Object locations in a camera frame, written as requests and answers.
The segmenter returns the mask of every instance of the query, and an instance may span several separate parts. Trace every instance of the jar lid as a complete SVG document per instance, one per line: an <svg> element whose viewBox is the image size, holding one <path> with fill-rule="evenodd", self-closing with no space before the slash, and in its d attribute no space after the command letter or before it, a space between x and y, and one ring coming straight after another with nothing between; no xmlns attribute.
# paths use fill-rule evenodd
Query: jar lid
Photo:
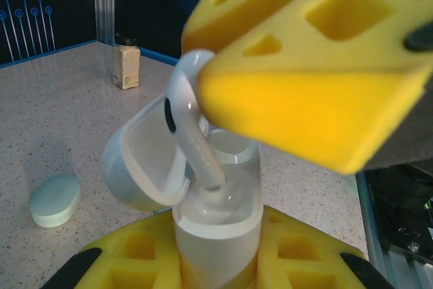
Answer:
<svg viewBox="0 0 433 289"><path fill-rule="evenodd" d="M114 40L119 45L126 45L128 47L132 47L134 45L137 45L137 38L132 37L131 35L126 35L123 33L116 33L114 35Z"/></svg>

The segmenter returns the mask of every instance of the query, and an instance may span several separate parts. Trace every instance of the yellow foam block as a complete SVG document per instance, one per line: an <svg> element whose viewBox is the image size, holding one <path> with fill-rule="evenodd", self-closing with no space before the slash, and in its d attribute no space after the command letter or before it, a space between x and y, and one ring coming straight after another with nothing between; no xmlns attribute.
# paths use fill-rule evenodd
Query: yellow foam block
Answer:
<svg viewBox="0 0 433 289"><path fill-rule="evenodd" d="M76 289L188 288L190 275L182 270L171 211L120 228L83 250L94 247L102 253ZM363 257L356 248L266 206L257 258L239 276L243 281L230 288L364 288L342 252Z"/></svg>
<svg viewBox="0 0 433 289"><path fill-rule="evenodd" d="M433 0L201 0L184 51L214 124L340 173L361 169L425 92L433 53L405 37Z"/></svg>

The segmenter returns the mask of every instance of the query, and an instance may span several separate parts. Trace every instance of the white earbud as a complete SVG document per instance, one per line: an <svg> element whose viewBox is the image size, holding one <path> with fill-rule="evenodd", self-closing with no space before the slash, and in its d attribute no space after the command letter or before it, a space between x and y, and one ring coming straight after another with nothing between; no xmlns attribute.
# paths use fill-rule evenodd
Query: white earbud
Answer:
<svg viewBox="0 0 433 289"><path fill-rule="evenodd" d="M225 174L200 130L200 109L196 99L196 77L214 56L208 50L184 55L176 65L166 89L165 117L168 128L199 181L209 191L225 184Z"/></svg>

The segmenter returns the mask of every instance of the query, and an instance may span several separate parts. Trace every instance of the white soap bar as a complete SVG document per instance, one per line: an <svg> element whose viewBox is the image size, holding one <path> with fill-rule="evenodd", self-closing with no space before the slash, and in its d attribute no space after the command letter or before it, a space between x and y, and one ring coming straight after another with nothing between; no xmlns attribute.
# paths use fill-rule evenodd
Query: white soap bar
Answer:
<svg viewBox="0 0 433 289"><path fill-rule="evenodd" d="M79 200L80 181L74 175L52 177L32 195L30 213L41 227L57 227L71 218Z"/></svg>

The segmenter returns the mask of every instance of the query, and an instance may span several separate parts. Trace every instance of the small jar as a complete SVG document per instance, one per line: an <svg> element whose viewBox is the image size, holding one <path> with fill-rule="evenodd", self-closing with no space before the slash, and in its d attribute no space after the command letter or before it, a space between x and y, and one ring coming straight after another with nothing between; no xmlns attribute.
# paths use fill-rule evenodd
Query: small jar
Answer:
<svg viewBox="0 0 433 289"><path fill-rule="evenodd" d="M113 82L121 89L139 85L140 49L135 37L122 33L115 35L113 47Z"/></svg>

